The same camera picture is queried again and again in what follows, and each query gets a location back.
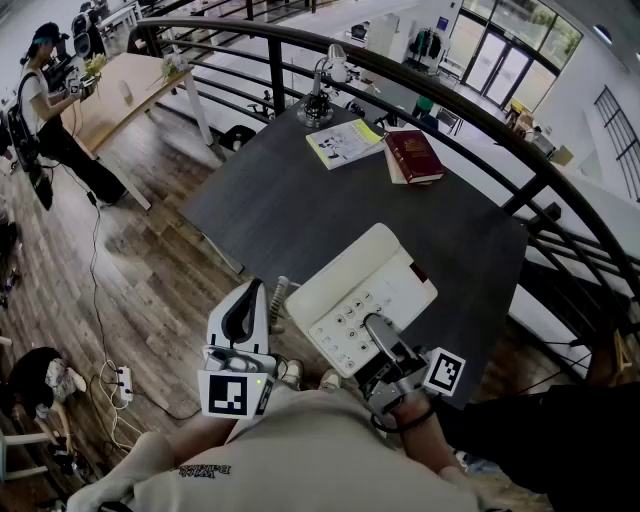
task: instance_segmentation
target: white chair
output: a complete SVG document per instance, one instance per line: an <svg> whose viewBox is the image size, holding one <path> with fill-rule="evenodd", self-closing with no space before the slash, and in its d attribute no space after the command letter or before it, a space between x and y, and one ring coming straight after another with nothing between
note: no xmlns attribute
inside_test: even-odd
<svg viewBox="0 0 640 512"><path fill-rule="evenodd" d="M17 480L18 478L39 475L41 473L46 473L47 471L49 471L46 466L39 466L37 468L7 472L8 446L21 446L25 444L45 442L49 442L49 438L45 434L25 434L5 437L4 435L2 435L2 432L0 432L0 483L8 482L9 480Z"/></svg>

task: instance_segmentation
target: red book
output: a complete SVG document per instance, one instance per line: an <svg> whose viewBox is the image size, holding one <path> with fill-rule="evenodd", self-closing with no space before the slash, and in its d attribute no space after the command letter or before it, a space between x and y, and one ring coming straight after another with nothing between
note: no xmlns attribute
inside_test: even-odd
<svg viewBox="0 0 640 512"><path fill-rule="evenodd" d="M388 132L384 141L393 153L407 183L421 183L442 178L445 169L420 130Z"/></svg>

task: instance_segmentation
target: speaker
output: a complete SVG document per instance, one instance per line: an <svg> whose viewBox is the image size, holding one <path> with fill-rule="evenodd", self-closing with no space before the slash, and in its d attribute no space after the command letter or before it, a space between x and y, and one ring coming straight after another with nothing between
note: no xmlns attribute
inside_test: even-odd
<svg viewBox="0 0 640 512"><path fill-rule="evenodd" d="M89 34L83 32L82 34L77 35L73 39L73 47L76 50L76 55L81 59L84 59L89 56L91 53L91 39L89 38Z"/></svg>

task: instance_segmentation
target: dark gray table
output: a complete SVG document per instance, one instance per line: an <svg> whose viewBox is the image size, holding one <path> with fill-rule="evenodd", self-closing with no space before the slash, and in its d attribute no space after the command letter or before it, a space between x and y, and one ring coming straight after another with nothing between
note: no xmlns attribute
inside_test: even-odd
<svg viewBox="0 0 640 512"><path fill-rule="evenodd" d="M355 118L334 110L333 124ZM305 140L312 131L288 109L217 170L182 214L271 287L280 275L304 283L373 224L386 224L438 289L402 337L466 359L451 400L463 406L502 332L525 229L453 172L427 187L393 185L383 153L328 171Z"/></svg>

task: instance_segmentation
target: open book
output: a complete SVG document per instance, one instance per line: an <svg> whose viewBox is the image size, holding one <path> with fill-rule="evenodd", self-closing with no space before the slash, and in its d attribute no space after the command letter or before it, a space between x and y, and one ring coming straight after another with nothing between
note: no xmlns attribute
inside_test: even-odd
<svg viewBox="0 0 640 512"><path fill-rule="evenodd" d="M307 141L327 169L335 169L384 148L382 137L376 135L362 119L312 133L307 135Z"/></svg>

